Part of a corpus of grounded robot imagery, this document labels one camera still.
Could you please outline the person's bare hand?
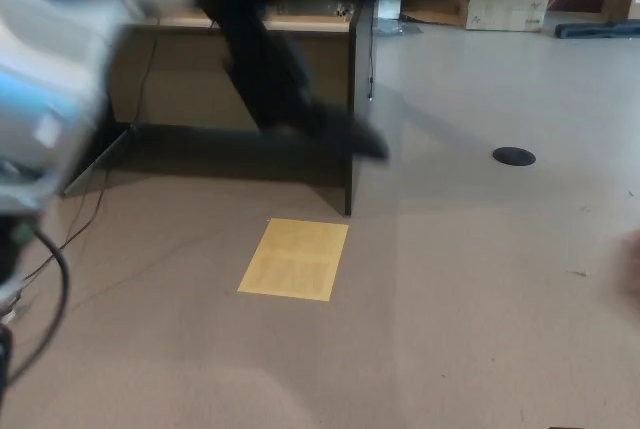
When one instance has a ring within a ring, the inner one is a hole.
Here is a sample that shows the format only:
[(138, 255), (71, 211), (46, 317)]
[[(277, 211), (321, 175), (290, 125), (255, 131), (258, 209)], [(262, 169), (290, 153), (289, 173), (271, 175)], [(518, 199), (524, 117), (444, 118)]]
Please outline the person's bare hand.
[(616, 254), (615, 284), (621, 295), (634, 303), (639, 303), (640, 286), (640, 236), (635, 230), (625, 235), (618, 245)]

